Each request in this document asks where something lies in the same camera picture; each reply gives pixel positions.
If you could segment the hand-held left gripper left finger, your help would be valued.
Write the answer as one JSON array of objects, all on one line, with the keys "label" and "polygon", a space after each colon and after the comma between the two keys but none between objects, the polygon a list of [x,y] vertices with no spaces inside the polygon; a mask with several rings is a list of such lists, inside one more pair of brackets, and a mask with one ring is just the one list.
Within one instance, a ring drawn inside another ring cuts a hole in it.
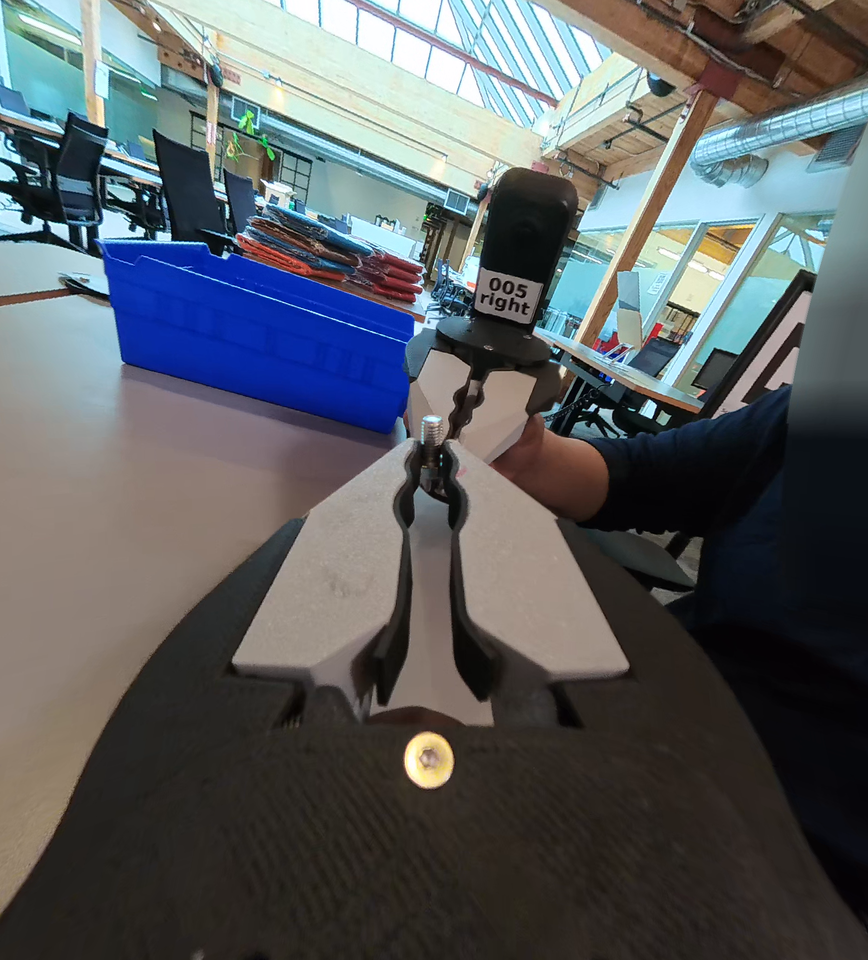
[{"label": "hand-held left gripper left finger", "polygon": [[383,706],[406,660],[409,528],[419,445],[408,439],[309,511],[232,658],[248,677],[336,688]]}]

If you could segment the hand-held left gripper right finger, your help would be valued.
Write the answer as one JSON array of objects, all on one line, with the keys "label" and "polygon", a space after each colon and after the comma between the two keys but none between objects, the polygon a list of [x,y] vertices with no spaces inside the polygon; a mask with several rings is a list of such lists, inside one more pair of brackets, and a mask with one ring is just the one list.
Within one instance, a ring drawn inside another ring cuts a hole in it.
[{"label": "hand-held left gripper right finger", "polygon": [[470,692],[484,702],[626,675],[563,524],[459,443],[441,450],[453,657]]}]

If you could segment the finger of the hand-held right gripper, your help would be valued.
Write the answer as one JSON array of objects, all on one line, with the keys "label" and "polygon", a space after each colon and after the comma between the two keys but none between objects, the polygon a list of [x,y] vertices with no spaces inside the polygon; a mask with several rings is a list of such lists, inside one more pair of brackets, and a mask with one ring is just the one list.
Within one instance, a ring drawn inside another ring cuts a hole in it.
[{"label": "finger of the hand-held right gripper", "polygon": [[518,370],[493,370],[480,388],[475,406],[457,442],[484,462],[493,462],[521,437],[529,419],[528,402],[536,377]]},{"label": "finger of the hand-held right gripper", "polygon": [[444,437],[464,437],[471,432],[478,403],[479,379],[470,364],[456,354],[431,349],[410,385],[407,433],[420,437],[424,418],[434,416],[442,421]]}]

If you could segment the silver hex bolt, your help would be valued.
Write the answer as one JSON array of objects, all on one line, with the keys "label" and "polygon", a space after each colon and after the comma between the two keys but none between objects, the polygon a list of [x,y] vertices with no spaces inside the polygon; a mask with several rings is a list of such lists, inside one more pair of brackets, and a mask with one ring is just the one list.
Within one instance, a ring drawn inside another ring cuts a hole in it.
[{"label": "silver hex bolt", "polygon": [[436,414],[425,415],[419,424],[419,486],[429,497],[447,502],[444,486],[444,422]]}]

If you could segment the person's right forearm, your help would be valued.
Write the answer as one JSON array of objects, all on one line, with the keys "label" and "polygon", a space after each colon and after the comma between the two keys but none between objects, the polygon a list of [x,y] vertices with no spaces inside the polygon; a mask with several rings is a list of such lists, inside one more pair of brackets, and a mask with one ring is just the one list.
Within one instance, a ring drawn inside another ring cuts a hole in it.
[{"label": "person's right forearm", "polygon": [[596,439],[608,496],[582,526],[707,538],[745,517],[779,482],[792,386],[659,434]]}]

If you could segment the person's right hand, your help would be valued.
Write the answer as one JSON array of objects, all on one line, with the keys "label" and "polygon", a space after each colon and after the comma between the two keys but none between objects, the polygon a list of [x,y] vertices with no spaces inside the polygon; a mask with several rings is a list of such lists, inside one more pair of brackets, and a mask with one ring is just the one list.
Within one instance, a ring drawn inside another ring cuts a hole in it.
[{"label": "person's right hand", "polygon": [[591,520],[608,497],[608,465],[600,451],[582,439],[553,433],[540,414],[491,466],[563,519]]}]

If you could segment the black office chair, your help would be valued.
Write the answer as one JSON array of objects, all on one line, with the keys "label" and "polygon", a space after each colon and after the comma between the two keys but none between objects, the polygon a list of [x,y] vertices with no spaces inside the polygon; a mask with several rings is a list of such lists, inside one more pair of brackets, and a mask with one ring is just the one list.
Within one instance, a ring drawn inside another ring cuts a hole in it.
[{"label": "black office chair", "polygon": [[0,234],[0,242],[37,242],[99,258],[100,167],[106,144],[106,127],[70,111],[56,150],[34,145],[36,171],[0,157],[14,174],[10,181],[0,179],[0,193],[20,206],[24,224],[42,222],[37,231]]},{"label": "black office chair", "polygon": [[250,177],[224,169],[224,191],[230,232],[241,234],[250,219],[257,215],[254,184]]},{"label": "black office chair", "polygon": [[[674,344],[654,338],[636,354],[630,367],[655,378],[673,358],[675,350]],[[583,421],[587,426],[597,426],[604,434],[616,436],[640,433],[656,435],[675,426],[673,422],[660,423],[657,418],[640,414],[640,409],[647,402],[644,395],[615,379],[608,384],[602,374],[599,378],[596,385],[581,380],[581,392],[575,400],[566,404],[569,410],[555,414],[549,426],[564,436],[578,421]]]},{"label": "black office chair", "polygon": [[158,129],[152,131],[152,140],[172,241],[203,243],[217,257],[232,254],[236,244],[215,195],[208,154]]}]

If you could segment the grey seat office chair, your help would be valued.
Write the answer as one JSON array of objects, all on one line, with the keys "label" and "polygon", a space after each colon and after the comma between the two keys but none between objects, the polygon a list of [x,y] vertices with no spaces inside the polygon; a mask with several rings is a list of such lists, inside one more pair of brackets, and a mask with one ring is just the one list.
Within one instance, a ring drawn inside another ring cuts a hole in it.
[{"label": "grey seat office chair", "polygon": [[586,532],[605,556],[632,574],[647,590],[687,594],[695,589],[695,580],[678,560],[642,534],[594,529]]}]

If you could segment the wooden top desk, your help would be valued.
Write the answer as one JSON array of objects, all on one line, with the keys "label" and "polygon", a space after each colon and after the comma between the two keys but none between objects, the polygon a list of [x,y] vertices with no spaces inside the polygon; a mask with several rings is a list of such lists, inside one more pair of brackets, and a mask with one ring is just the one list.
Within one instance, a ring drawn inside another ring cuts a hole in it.
[{"label": "wooden top desk", "polygon": [[594,393],[614,383],[655,402],[661,411],[669,414],[678,411],[682,421],[689,422],[702,413],[704,403],[701,400],[630,365],[612,361],[579,341],[544,329],[539,330],[537,336],[550,346],[560,366],[574,376],[564,395],[564,403],[545,415],[548,426],[561,436],[568,436],[574,424],[592,410]]}]

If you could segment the stack of folded cloths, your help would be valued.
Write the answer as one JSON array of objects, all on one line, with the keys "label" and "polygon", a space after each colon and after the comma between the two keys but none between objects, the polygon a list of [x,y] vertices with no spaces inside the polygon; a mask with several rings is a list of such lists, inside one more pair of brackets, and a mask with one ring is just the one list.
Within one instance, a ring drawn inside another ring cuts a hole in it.
[{"label": "stack of folded cloths", "polygon": [[256,262],[393,302],[414,304],[423,289],[416,262],[275,204],[249,218],[235,243]]}]

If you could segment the blue plastic bin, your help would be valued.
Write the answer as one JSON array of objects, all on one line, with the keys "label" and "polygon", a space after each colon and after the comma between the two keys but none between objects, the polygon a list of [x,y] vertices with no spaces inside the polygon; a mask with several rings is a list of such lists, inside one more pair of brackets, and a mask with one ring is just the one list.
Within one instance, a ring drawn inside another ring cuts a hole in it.
[{"label": "blue plastic bin", "polygon": [[122,361],[389,434],[412,314],[205,244],[99,242]]}]

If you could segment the dark computer monitor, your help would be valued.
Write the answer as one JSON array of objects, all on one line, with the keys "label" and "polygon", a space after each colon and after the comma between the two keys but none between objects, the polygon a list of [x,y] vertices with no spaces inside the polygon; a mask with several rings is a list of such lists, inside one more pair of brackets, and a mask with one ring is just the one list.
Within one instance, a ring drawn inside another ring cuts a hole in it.
[{"label": "dark computer monitor", "polygon": [[738,358],[739,354],[732,351],[718,347],[711,350],[691,381],[691,386],[697,391],[698,399],[705,398],[721,384]]}]

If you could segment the person's dark clothed body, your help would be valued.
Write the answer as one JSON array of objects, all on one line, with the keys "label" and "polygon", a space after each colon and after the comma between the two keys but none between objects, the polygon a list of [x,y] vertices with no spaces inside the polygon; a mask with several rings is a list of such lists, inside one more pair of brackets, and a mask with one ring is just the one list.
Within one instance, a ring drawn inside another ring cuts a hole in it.
[{"label": "person's dark clothed body", "polygon": [[775,517],[705,538],[677,615],[722,673],[800,826],[868,928],[868,621],[811,616],[786,595]]}]

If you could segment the black framed white board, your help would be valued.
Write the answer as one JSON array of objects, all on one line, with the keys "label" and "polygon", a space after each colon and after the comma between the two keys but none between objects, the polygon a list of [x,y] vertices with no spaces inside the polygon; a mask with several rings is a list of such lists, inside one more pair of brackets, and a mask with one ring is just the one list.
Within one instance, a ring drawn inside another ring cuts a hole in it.
[{"label": "black framed white board", "polygon": [[699,419],[737,411],[793,383],[817,275],[800,270],[752,340],[708,393]]}]

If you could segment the green potted plant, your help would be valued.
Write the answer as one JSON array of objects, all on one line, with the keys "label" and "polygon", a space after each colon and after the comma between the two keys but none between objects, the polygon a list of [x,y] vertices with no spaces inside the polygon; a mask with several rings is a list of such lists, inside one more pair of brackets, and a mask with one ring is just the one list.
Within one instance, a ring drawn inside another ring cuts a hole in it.
[{"label": "green potted plant", "polygon": [[277,154],[271,141],[260,129],[261,111],[258,106],[252,108],[249,104],[237,116],[232,115],[236,122],[235,127],[228,127],[224,134],[224,157],[238,161],[246,152],[241,144],[242,138],[247,138],[260,145],[262,155],[271,162],[276,160]]}]

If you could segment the silver ventilation duct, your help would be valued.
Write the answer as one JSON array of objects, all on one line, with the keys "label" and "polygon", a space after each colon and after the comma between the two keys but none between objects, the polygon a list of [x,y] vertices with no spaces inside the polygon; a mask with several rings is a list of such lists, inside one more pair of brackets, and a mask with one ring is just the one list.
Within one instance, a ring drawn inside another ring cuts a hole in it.
[{"label": "silver ventilation duct", "polygon": [[751,188],[767,173],[765,151],[812,138],[827,140],[811,169],[848,166],[868,124],[868,74],[812,98],[705,133],[690,167],[706,184]]}]

